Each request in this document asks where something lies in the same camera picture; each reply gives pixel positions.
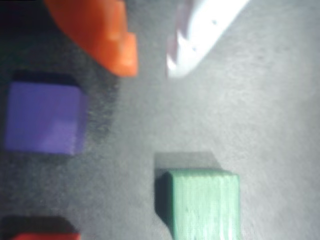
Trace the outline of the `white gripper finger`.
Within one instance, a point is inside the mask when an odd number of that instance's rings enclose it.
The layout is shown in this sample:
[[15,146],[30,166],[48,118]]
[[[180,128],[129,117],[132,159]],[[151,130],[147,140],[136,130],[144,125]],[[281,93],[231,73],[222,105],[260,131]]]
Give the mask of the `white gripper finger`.
[[166,76],[183,78],[206,57],[248,0],[184,0],[167,39]]

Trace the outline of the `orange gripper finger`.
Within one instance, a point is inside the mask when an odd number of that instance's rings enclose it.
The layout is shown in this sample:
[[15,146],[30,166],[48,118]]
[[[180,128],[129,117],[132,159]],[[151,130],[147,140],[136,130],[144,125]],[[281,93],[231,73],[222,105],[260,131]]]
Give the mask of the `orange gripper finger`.
[[112,74],[138,73],[136,35],[123,0],[46,0],[51,17],[72,41]]

